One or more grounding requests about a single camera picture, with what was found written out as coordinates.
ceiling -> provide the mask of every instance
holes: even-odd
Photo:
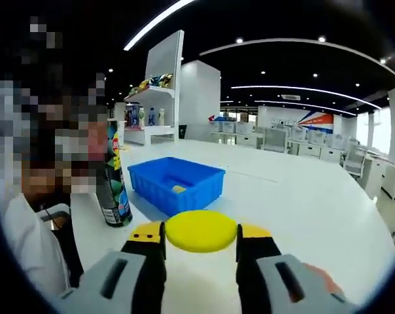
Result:
[[[364,1],[357,0],[196,0],[158,24],[130,51],[123,51],[144,25],[174,2],[106,1],[95,5],[85,1],[60,1],[67,29],[71,30],[75,42],[83,43],[80,46],[84,62],[96,71],[106,72],[107,103],[122,101],[130,84],[138,85],[144,79],[148,50],[179,29],[185,32],[183,62],[201,60],[221,71],[221,100],[234,101],[222,103],[222,107],[257,107],[261,103],[255,100],[284,101],[278,95],[292,94],[301,96],[300,103],[358,114],[371,111],[373,107],[361,105],[347,109],[355,101],[320,92],[275,88],[232,90],[231,87],[299,86],[360,99],[395,87],[395,76],[380,65],[320,44],[260,43],[199,56],[206,50],[233,44],[238,37],[244,41],[317,40],[324,35],[327,43],[355,49],[376,60],[391,56],[386,65],[395,70],[395,5],[392,0],[379,4],[369,2],[367,7],[362,6]],[[49,12],[54,16],[57,9],[49,8]],[[313,77],[314,73],[318,74],[317,78]],[[386,96],[371,102],[380,107],[388,106]],[[283,106],[278,103],[266,105]]]

yellow frisbee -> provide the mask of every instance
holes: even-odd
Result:
[[[185,211],[165,223],[171,244],[192,253],[210,253],[225,249],[237,235],[234,220],[216,211]]]

person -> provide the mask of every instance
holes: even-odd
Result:
[[[104,75],[86,71],[76,48],[64,50],[63,34],[39,18],[16,32],[0,79],[0,221],[35,288],[59,295],[70,287],[67,262],[36,212],[51,195],[94,187],[107,144]]]

blue plastic basket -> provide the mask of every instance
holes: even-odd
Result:
[[[225,170],[166,157],[128,167],[133,189],[172,217],[203,209],[222,194]],[[175,185],[186,190],[172,191]]]

curved light strip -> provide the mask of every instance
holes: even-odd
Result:
[[[166,18],[168,18],[170,15],[172,15],[174,12],[180,10],[182,7],[185,7],[186,5],[188,5],[189,3],[192,3],[195,0],[179,0],[177,1],[174,5],[172,5],[171,7],[169,7],[168,9],[165,9],[162,13],[160,13],[159,15],[157,15],[157,17],[155,17],[151,22],[149,22],[144,28],[142,28],[142,30],[140,30],[138,32],[138,34],[136,34],[134,36],[134,38],[132,38],[129,43],[125,46],[124,50],[128,51],[130,50],[133,46],[136,45],[136,43],[138,43],[138,41],[143,38],[151,29],[153,29],[154,27],[156,27],[160,22],[164,21]]]
[[[345,114],[349,114],[351,116],[356,116],[356,114],[354,113],[349,113],[347,111],[343,111],[343,110],[338,110],[338,109],[333,109],[333,108],[328,108],[328,107],[321,107],[321,106],[316,106],[316,105],[308,105],[306,103],[290,103],[287,101],[271,101],[271,100],[256,100],[255,103],[287,103],[289,105],[297,105],[297,106],[306,106],[306,107],[314,107],[314,108],[319,108],[319,109],[326,109],[326,110],[330,110],[330,111],[335,111],[337,113],[345,113]]]
[[[352,52],[353,54],[357,54],[358,56],[361,56],[365,59],[368,59],[369,61],[372,61],[374,63],[376,63],[377,65],[379,65],[380,67],[383,67],[385,70],[391,72],[393,75],[395,75],[395,71],[392,70],[389,66],[382,64],[379,60],[373,59],[371,56],[368,56],[367,54],[364,54],[363,52],[357,51],[355,49],[351,49],[345,46],[341,46],[339,44],[332,44],[329,42],[325,42],[325,43],[321,43],[320,41],[314,41],[312,39],[301,39],[301,38],[268,38],[268,39],[258,39],[255,41],[245,41],[241,44],[227,44],[226,46],[222,46],[222,47],[218,47],[218,48],[214,48],[214,49],[210,49],[208,51],[204,51],[202,53],[199,54],[199,56],[204,56],[206,54],[211,54],[213,52],[217,52],[217,51],[221,51],[224,49],[229,49],[229,48],[233,48],[233,47],[242,47],[248,44],[260,44],[260,43],[307,43],[307,44],[319,44],[322,46],[329,46],[332,48],[336,48],[336,49],[340,49],[340,50],[345,50],[347,52]]]
[[[364,103],[366,105],[375,107],[376,109],[382,109],[380,106],[375,105],[374,103],[370,103],[369,101],[356,98],[353,96],[345,95],[345,94],[340,94],[340,93],[335,93],[335,92],[330,92],[329,90],[317,90],[316,88],[306,88],[306,87],[296,87],[296,86],[277,86],[277,85],[252,85],[252,86],[234,86],[231,87],[232,90],[240,89],[240,88],[287,88],[291,90],[309,90],[311,92],[320,92],[320,93],[326,93],[326,94],[332,94],[340,97],[345,97],[349,98],[352,100],[360,101],[361,103]]]

